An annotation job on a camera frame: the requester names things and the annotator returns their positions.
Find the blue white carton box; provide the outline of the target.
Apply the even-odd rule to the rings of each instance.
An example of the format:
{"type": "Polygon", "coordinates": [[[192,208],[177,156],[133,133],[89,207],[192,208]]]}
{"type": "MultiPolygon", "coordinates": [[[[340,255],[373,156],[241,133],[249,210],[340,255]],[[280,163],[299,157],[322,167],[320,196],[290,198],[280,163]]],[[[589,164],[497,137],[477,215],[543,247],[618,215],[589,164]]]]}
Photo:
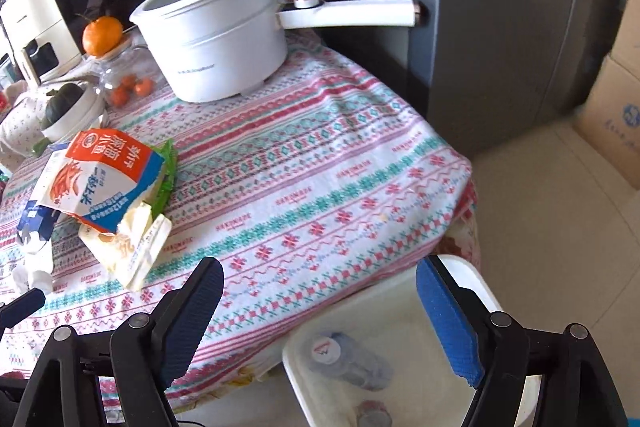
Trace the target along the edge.
{"type": "Polygon", "coordinates": [[[16,227],[16,240],[25,254],[35,254],[50,242],[60,212],[29,200],[16,227]]]}

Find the yellow cream snack pouch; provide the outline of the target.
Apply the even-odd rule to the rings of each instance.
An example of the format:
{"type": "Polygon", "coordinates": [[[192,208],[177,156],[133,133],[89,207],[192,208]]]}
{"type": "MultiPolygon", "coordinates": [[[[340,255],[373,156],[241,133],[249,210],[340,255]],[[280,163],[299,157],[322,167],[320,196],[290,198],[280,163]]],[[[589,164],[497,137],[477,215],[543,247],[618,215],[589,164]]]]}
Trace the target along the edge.
{"type": "Polygon", "coordinates": [[[122,287],[141,291],[171,229],[172,222],[163,213],[153,217],[152,207],[139,202],[127,210],[116,233],[81,225],[78,237],[122,287]]]}

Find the red drink can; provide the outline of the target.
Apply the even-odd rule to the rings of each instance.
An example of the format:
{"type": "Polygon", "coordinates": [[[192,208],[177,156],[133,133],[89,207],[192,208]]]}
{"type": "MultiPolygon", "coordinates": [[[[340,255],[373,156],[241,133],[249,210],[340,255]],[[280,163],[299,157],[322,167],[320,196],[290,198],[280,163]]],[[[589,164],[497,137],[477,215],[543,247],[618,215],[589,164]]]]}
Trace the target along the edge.
{"type": "Polygon", "coordinates": [[[366,400],[356,407],[358,427],[392,427],[393,418],[381,401],[366,400]]]}

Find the green snack bag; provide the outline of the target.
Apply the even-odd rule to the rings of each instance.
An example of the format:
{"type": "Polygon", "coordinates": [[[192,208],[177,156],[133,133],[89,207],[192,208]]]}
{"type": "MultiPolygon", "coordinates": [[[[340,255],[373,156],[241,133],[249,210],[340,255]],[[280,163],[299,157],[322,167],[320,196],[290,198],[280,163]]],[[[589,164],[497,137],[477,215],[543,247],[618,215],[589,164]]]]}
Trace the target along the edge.
{"type": "Polygon", "coordinates": [[[161,147],[153,146],[153,150],[163,157],[165,167],[164,174],[160,180],[160,188],[157,190],[151,202],[152,218],[156,219],[157,216],[164,211],[168,199],[172,191],[174,191],[178,167],[178,152],[171,139],[167,140],[161,147]]]}

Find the white yogurt drink bottle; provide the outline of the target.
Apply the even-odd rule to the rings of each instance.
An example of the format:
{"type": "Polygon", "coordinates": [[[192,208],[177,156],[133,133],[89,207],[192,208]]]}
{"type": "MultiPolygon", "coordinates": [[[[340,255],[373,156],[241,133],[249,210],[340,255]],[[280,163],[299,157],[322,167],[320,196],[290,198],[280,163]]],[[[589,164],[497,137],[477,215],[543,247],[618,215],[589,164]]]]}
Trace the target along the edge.
{"type": "Polygon", "coordinates": [[[12,279],[17,290],[24,294],[37,288],[46,295],[53,291],[52,244],[32,243],[22,246],[23,264],[12,271],[12,279]]]}

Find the white plastic trash bin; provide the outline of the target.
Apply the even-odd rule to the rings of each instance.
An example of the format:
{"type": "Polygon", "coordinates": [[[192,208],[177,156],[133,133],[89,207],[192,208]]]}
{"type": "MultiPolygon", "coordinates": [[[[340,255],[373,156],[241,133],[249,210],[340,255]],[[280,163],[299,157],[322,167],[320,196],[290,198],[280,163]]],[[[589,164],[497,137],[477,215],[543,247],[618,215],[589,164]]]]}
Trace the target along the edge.
{"type": "Polygon", "coordinates": [[[413,268],[300,326],[285,343],[283,363],[311,426],[356,426],[364,401],[382,403],[394,426],[460,426],[475,393],[450,367],[418,296],[413,268]],[[369,391],[313,369],[311,345],[335,333],[390,363],[390,384],[369,391]]]}

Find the floral cloth bundle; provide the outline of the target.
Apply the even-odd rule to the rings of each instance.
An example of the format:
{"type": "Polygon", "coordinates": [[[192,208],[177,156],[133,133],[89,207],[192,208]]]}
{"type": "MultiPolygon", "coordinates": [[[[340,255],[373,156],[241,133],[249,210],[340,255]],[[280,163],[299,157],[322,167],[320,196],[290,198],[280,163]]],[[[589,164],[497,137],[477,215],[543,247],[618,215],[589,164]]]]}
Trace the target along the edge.
{"type": "Polygon", "coordinates": [[[44,139],[41,125],[48,101],[46,92],[30,89],[25,80],[1,91],[1,170],[9,176],[44,139]]]}

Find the dark green squash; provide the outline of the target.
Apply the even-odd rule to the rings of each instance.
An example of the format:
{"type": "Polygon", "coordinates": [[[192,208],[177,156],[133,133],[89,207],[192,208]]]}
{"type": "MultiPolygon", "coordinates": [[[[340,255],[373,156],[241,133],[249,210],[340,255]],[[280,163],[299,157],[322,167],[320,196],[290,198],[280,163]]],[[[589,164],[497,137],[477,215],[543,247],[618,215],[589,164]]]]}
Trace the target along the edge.
{"type": "Polygon", "coordinates": [[[60,120],[84,95],[85,89],[77,83],[65,83],[49,98],[41,127],[46,129],[60,120]]]}

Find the white ceramic bowl stack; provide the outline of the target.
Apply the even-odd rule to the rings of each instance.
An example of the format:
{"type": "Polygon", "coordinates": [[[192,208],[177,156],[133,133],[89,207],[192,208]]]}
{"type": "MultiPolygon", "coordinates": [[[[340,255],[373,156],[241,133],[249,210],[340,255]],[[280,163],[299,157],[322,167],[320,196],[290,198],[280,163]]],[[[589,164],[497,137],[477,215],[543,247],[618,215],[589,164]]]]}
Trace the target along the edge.
{"type": "Polygon", "coordinates": [[[32,155],[36,157],[40,156],[49,145],[70,142],[81,130],[101,127],[107,117],[103,94],[93,77],[53,81],[44,84],[38,89],[46,92],[46,95],[51,98],[55,90],[70,82],[77,83],[78,86],[83,87],[85,93],[60,120],[46,129],[42,128],[44,139],[32,149],[32,155]]]}

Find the patterned striped tablecloth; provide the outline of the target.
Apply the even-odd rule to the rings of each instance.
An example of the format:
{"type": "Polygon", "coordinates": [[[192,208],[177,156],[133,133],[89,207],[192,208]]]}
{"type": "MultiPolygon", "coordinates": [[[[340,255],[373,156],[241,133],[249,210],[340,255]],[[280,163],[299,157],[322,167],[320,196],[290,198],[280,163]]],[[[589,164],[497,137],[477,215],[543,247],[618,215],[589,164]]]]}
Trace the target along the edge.
{"type": "Polygon", "coordinates": [[[471,163],[399,95],[311,32],[264,87],[189,104],[168,87],[110,123],[178,153],[166,207],[172,230],[138,291],[108,274],[61,218],[53,289],[6,331],[3,372],[28,375],[61,324],[114,329],[151,311],[204,257],[224,267],[224,295],[188,373],[168,391],[190,409],[279,363],[281,340],[322,309],[424,256],[480,263],[471,163]]]}

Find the lower cardboard box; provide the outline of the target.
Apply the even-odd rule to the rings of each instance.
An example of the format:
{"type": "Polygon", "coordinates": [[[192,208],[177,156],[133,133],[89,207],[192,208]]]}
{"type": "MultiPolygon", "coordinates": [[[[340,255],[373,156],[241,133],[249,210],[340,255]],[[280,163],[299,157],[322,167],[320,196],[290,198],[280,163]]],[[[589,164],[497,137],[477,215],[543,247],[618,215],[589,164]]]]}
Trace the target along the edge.
{"type": "Polygon", "coordinates": [[[609,56],[602,63],[575,128],[638,190],[639,80],[609,56]]]}

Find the cardboard box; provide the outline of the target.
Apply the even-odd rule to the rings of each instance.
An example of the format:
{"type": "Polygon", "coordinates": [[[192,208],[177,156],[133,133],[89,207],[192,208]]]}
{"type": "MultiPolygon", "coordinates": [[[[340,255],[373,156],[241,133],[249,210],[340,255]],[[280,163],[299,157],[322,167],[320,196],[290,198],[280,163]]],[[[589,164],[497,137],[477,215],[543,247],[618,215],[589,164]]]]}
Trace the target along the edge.
{"type": "Polygon", "coordinates": [[[640,78],[640,0],[627,0],[611,51],[612,59],[640,78]]]}
{"type": "Polygon", "coordinates": [[[638,190],[639,80],[609,56],[602,63],[575,128],[638,190]]]}

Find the glass teapot with tomatoes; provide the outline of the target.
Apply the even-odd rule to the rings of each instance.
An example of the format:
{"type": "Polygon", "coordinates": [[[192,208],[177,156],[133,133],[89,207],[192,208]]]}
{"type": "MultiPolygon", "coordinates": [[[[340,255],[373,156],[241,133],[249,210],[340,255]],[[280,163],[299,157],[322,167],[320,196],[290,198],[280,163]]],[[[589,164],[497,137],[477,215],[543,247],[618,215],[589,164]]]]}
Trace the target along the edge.
{"type": "Polygon", "coordinates": [[[146,98],[165,83],[150,50],[134,43],[131,37],[123,38],[116,48],[94,62],[103,98],[111,107],[124,107],[131,100],[146,98]]]}

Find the orange mandarin fruit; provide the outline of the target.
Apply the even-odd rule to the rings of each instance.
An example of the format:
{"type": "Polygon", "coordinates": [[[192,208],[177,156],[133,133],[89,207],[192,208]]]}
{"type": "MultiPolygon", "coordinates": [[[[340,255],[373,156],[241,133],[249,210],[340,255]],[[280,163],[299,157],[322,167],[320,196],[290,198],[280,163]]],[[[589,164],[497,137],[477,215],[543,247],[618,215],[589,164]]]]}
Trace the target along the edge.
{"type": "Polygon", "coordinates": [[[81,36],[81,45],[88,55],[100,57],[119,45],[124,28],[117,18],[102,15],[92,20],[82,14],[79,14],[79,17],[86,22],[81,36]]]}

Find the cream air fryer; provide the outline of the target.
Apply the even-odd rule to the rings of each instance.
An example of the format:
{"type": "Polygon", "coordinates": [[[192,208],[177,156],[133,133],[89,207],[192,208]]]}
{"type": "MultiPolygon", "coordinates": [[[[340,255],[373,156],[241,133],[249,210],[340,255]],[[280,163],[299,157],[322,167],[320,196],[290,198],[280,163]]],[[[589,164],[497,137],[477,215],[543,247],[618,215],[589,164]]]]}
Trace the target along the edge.
{"type": "Polygon", "coordinates": [[[31,84],[62,77],[81,63],[55,0],[6,0],[1,18],[17,66],[31,84]]]}

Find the upper cardboard box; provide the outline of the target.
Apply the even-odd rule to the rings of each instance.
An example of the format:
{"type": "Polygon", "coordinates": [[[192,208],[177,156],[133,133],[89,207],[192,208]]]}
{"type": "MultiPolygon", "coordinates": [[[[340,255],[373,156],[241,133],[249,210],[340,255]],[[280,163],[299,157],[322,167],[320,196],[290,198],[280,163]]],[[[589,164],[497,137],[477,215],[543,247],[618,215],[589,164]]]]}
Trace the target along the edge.
{"type": "Polygon", "coordinates": [[[612,59],[640,78],[640,0],[627,0],[611,51],[612,59]]]}

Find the white electric cooking pot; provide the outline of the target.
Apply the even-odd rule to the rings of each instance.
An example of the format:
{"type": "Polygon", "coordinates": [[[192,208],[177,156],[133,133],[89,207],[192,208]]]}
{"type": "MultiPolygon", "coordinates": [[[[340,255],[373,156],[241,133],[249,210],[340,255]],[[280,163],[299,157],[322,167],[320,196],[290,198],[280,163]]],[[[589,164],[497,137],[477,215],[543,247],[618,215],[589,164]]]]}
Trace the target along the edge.
{"type": "Polygon", "coordinates": [[[131,13],[160,72],[183,102],[250,92],[286,60],[285,34],[325,27],[414,27],[412,0],[145,0],[131,13]]]}

